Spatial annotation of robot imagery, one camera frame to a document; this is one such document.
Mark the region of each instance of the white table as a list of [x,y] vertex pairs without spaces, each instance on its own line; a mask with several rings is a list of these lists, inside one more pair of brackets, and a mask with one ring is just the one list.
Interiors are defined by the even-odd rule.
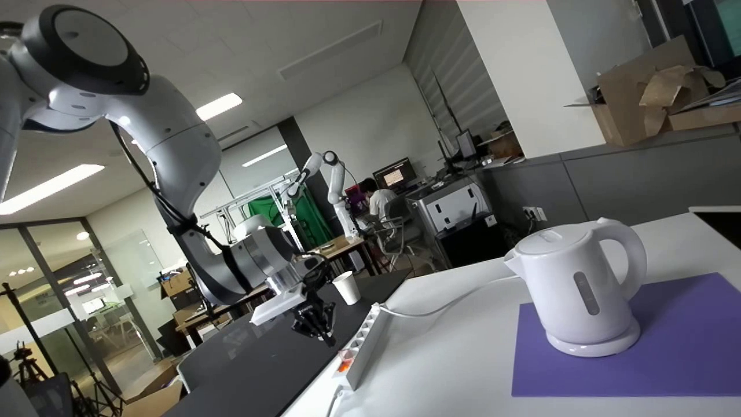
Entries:
[[[686,213],[635,228],[648,250],[648,280],[719,271],[741,289],[741,252]],[[618,274],[626,256],[606,256]],[[426,312],[484,285],[430,319],[395,319],[342,417],[738,417],[741,398],[514,398],[514,341],[527,285],[501,260],[407,280],[390,306]],[[336,392],[333,359],[287,417],[324,417]]]

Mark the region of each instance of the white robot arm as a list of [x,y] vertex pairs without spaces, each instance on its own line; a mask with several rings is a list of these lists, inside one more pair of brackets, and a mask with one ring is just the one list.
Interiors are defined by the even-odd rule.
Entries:
[[338,158],[338,153],[333,150],[324,150],[324,153],[314,153],[295,184],[287,185],[287,194],[295,199],[300,194],[300,190],[304,189],[304,184],[316,176],[322,164],[329,168],[329,189],[326,189],[326,201],[333,207],[333,213],[340,221],[342,234],[345,236],[360,236],[360,230],[345,207],[345,198],[342,198],[342,189],[345,189],[345,162]]
[[103,118],[132,135],[150,160],[158,209],[208,301],[234,304],[270,283],[275,300],[260,306],[258,325],[307,304],[301,280],[308,270],[279,230],[264,228],[223,245],[197,224],[193,209],[221,168],[221,146],[193,105],[168,78],[150,76],[109,22],[80,8],[47,8],[0,56],[3,185],[21,127],[74,132]]

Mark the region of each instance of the electric kettle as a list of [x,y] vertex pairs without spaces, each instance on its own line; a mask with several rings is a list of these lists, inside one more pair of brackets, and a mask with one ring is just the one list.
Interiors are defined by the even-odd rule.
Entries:
[[[601,242],[627,252],[618,283]],[[574,356],[606,356],[627,351],[642,334],[627,301],[646,278],[646,249],[624,223],[564,224],[527,236],[506,256],[527,280],[549,344]]]

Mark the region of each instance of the person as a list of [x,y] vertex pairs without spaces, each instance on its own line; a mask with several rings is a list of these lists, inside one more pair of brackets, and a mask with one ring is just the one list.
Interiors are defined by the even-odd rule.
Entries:
[[388,221],[385,207],[397,198],[390,189],[377,189],[375,178],[364,178],[361,184],[364,194],[369,198],[369,213],[381,223]]

